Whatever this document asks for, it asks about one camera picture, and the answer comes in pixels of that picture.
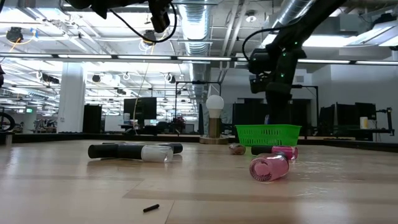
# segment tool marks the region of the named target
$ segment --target green basket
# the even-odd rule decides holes
[[[244,146],[296,146],[300,128],[288,124],[236,125]]]

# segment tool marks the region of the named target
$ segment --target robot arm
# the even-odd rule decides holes
[[[66,0],[75,9],[91,7],[92,10],[102,18],[106,19],[108,9],[126,7],[131,4],[148,2],[152,13],[152,25],[158,33],[164,32],[170,25],[167,9],[172,0]]]
[[[249,58],[249,71],[256,75],[250,81],[251,91],[266,93],[271,124],[285,123],[284,111],[291,100],[297,62],[306,58],[303,43],[331,13],[347,0],[317,0],[307,13],[281,28],[265,49],[256,49]]]

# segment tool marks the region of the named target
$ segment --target pillar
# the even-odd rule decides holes
[[[86,93],[82,63],[63,63],[57,132],[82,132]]]
[[[37,118],[37,107],[36,106],[27,106],[24,114],[24,129],[23,133],[33,133],[35,129],[35,120]]]

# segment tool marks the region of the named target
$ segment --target pink nail polish bottle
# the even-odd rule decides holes
[[[295,146],[253,146],[251,154],[258,155],[262,153],[277,153],[283,152],[288,160],[297,159],[299,150]]]
[[[289,161],[283,152],[261,154],[250,163],[250,174],[261,182],[269,182],[283,177],[289,171]]]

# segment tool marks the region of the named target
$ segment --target lamp base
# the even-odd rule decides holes
[[[209,136],[200,136],[199,143],[200,144],[228,144],[228,138],[210,138]]]

